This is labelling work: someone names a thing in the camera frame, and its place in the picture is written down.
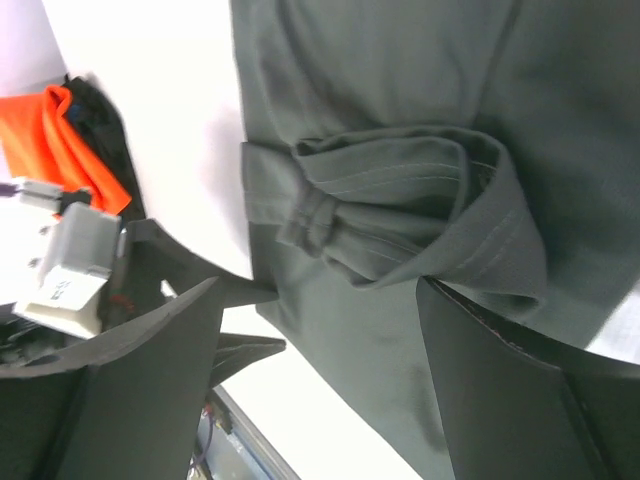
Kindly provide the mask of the dark grey t shirt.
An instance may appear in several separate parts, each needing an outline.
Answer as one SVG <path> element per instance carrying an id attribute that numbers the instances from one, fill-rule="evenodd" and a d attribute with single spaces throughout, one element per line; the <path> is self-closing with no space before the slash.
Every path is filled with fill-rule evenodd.
<path id="1" fill-rule="evenodd" d="M 637 2 L 230 10 L 258 312 L 417 474 L 459 479 L 421 279 L 636 365 L 590 346 L 639 326 Z"/>

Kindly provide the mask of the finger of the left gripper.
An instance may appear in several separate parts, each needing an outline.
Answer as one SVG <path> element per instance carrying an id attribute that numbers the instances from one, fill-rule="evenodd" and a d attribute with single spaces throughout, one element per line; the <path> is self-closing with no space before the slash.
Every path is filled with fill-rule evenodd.
<path id="1" fill-rule="evenodd" d="M 119 295 L 125 307 L 147 313 L 164 303 L 161 283 L 180 295 L 200 282 L 216 278 L 222 286 L 222 305 L 234 308 L 274 301 L 276 289 L 237 276 L 189 250 L 153 219 L 126 225 L 123 255 L 119 258 Z"/>
<path id="2" fill-rule="evenodd" d="M 221 333 L 213 353 L 208 387 L 213 389 L 246 367 L 285 349 L 284 339 Z"/>

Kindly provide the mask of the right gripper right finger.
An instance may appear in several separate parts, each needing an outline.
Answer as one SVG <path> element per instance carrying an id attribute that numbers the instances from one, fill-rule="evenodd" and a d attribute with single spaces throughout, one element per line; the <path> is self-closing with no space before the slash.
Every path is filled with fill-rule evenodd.
<path id="1" fill-rule="evenodd" d="M 635 479 L 639 369 L 508 321 L 432 279 L 416 300 L 459 479 Z"/>

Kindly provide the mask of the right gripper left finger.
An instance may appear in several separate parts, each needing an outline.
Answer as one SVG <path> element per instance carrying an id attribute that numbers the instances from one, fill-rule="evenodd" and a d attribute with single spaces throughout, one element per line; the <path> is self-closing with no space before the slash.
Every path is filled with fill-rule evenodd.
<path id="1" fill-rule="evenodd" d="M 5 479 L 183 479 L 223 288 L 208 279 L 33 365 L 1 371 Z"/>

